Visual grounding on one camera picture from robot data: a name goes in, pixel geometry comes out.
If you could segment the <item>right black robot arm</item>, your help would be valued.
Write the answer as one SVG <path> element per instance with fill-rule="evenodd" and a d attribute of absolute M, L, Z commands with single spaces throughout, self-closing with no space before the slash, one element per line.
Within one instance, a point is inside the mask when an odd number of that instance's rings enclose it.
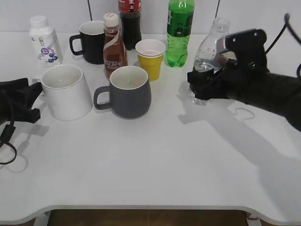
<path fill-rule="evenodd" d="M 230 60 L 217 72 L 188 72 L 187 81 L 197 99 L 236 100 L 283 116 L 295 129 L 301 129 L 300 78 Z"/>

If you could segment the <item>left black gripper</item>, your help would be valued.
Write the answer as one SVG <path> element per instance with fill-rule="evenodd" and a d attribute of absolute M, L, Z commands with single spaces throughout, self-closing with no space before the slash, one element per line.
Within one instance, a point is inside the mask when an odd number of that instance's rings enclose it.
<path fill-rule="evenodd" d="M 17 107 L 22 100 L 22 95 L 17 93 L 18 89 L 25 89 L 25 106 L 30 110 L 21 110 Z M 42 92 L 41 82 L 36 82 L 28 86 L 28 79 L 17 79 L 12 81 L 0 82 L 0 123 L 7 121 L 20 121 L 36 123 L 40 119 L 40 110 L 34 108 L 31 110 L 34 102 Z"/>

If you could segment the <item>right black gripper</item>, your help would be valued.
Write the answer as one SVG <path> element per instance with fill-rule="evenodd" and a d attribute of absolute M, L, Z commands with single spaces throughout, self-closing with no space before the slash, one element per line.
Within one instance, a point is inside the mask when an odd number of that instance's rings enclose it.
<path fill-rule="evenodd" d="M 187 73 L 195 98 L 234 99 L 246 104 L 270 103 L 270 71 L 262 66 L 226 64 L 218 71 Z"/>

